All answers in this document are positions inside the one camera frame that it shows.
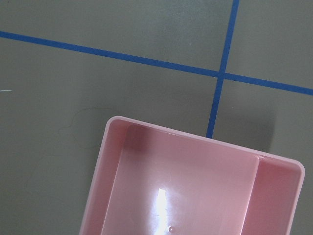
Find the pink plastic bin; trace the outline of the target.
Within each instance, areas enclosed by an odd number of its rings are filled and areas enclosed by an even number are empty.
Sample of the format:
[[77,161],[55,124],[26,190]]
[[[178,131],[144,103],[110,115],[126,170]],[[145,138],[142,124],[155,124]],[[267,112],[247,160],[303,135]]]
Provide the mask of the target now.
[[108,120],[82,235],[288,235],[296,160],[121,116]]

